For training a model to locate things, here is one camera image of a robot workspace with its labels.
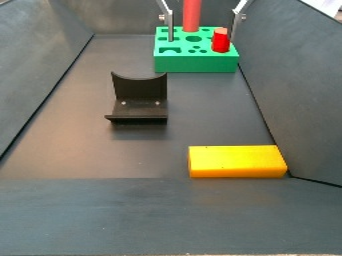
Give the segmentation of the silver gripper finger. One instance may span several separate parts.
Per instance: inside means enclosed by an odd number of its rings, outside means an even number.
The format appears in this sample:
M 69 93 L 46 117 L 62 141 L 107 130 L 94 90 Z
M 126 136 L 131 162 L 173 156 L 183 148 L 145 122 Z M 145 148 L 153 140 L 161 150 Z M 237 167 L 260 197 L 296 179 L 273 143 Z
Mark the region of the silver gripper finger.
M 165 22 L 169 28 L 169 41 L 174 41 L 174 12 L 170 9 L 166 0 L 155 0 L 161 8 L 159 20 Z
M 241 0 L 237 7 L 233 9 L 233 23 L 232 23 L 230 37 L 236 36 L 237 27 L 238 27 L 240 22 L 242 21 L 248 3 L 249 3 L 249 0 Z

